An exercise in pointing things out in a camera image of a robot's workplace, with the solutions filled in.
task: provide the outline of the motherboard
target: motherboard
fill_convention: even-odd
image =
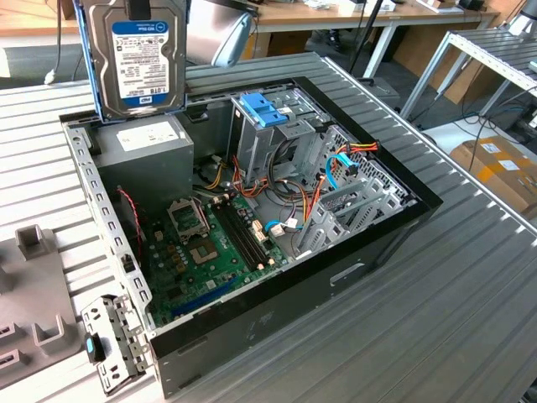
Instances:
[[[142,271],[159,327],[288,263],[242,196],[174,202],[141,227],[148,239]]]

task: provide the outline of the grey plastic tray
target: grey plastic tray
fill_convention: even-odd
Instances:
[[[55,237],[34,225],[0,243],[0,389],[81,349]]]

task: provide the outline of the ram slot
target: ram slot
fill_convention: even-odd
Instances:
[[[267,264],[269,259],[233,206],[214,206],[212,212],[250,270],[257,270],[260,264]]]

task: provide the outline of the green motherboard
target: green motherboard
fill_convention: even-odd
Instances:
[[[200,206],[206,218],[206,231],[202,229],[201,234],[188,239],[180,237],[177,228],[188,230],[200,224],[194,208],[174,211],[173,220],[164,212],[142,225],[147,238],[142,271],[153,294],[149,310],[157,326],[287,264],[286,256],[272,239],[261,241],[253,236],[256,217],[246,200],[236,196],[226,202],[225,211],[210,203]],[[250,244],[243,244],[245,239]],[[258,259],[260,253],[264,254],[266,264],[252,264],[257,261],[248,254],[252,249],[258,251]]]

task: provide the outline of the sticker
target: sticker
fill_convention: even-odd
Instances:
[[[182,139],[185,138],[184,133],[180,133]],[[165,143],[166,141],[177,140],[179,136],[172,128],[169,122],[159,122],[141,126],[139,128],[129,128],[117,132],[117,139],[125,151],[141,149]]]
[[[506,170],[519,170],[520,168],[512,160],[498,161]]]
[[[163,55],[169,29],[164,21],[112,25],[119,95],[130,107],[161,103],[169,92],[169,61]]]
[[[286,114],[286,113],[292,113],[293,111],[291,111],[290,107],[281,107],[280,109],[278,109],[278,112],[282,114]]]
[[[489,154],[494,154],[494,153],[501,153],[502,150],[499,149],[496,144],[492,144],[492,143],[485,143],[485,144],[481,144],[481,146],[489,153]]]

